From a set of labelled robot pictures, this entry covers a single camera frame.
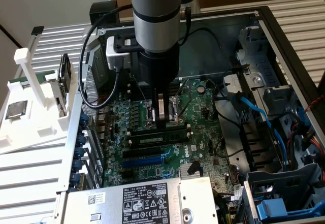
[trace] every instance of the green circuit board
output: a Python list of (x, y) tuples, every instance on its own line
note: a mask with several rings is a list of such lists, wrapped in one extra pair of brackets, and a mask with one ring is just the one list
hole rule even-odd
[[(128, 182), (135, 182), (147, 179), (162, 179), (173, 178), (180, 176), (180, 167), (183, 164), (190, 164), (193, 161), (199, 160), (203, 167), (203, 176), (209, 176), (213, 188), (218, 192), (230, 192), (232, 184), (225, 181), (225, 174), (229, 172), (229, 165), (227, 159), (219, 158), (209, 151), (209, 141), (213, 148), (219, 144), (222, 138), (222, 132), (218, 119), (212, 119), (212, 89), (206, 88), (206, 82), (199, 79), (191, 79), (188, 81), (189, 86), (184, 86), (182, 94), (179, 96), (179, 108), (182, 110), (188, 104), (187, 109), (180, 117), (178, 123), (169, 122), (167, 127), (175, 125), (190, 124), (192, 135), (190, 135), (188, 142), (176, 143), (161, 146), (161, 152), (167, 154), (165, 162), (159, 165), (148, 165), (137, 168), (124, 169), (122, 167), (123, 152), (129, 151), (130, 147), (126, 138), (127, 128), (131, 127), (134, 130), (145, 130), (147, 128), (146, 107), (145, 101), (131, 102), (128, 99), (120, 97), (110, 104), (112, 115), (109, 120), (114, 121), (112, 124), (117, 125), (118, 133), (114, 133), (113, 140), (108, 130), (104, 135), (103, 149), (105, 151), (106, 164), (104, 166), (104, 187), (117, 186)], [(198, 93), (198, 86), (203, 86), (205, 92)], [(139, 120), (137, 123), (133, 121), (134, 108), (137, 108)], [(202, 113), (202, 110), (208, 110), (208, 116)], [(121, 172), (131, 170), (133, 172), (132, 178), (122, 178)]]

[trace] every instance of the white wall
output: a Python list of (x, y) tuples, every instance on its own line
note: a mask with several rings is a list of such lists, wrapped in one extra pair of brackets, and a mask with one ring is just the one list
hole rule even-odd
[[(0, 23), (24, 47), (34, 26), (90, 22), (91, 4), (102, 1), (107, 0), (0, 0)], [(0, 31), (0, 105), (7, 95), (6, 81), (13, 78), (17, 70), (12, 59), (15, 49)]]

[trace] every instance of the gray cylinder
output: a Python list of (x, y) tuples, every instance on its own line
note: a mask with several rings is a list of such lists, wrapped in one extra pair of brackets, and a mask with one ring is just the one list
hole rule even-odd
[(138, 43), (147, 51), (169, 50), (179, 39), (181, 0), (132, 0)]

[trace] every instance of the motherboard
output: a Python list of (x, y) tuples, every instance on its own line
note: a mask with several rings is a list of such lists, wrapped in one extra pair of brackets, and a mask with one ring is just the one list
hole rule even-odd
[[(205, 80), (180, 81), (171, 97), (166, 131), (155, 129), (150, 100), (127, 95), (99, 111), (97, 131), (105, 152), (104, 187), (173, 177), (209, 176), (213, 189), (230, 193), (233, 184), (222, 147), (222, 132), (213, 115), (212, 89)], [(199, 166), (189, 174), (189, 168)]]

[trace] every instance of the power supply label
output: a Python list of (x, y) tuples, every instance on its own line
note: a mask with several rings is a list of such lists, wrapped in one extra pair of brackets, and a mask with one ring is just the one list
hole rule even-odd
[(123, 224), (169, 224), (167, 183), (123, 189)]

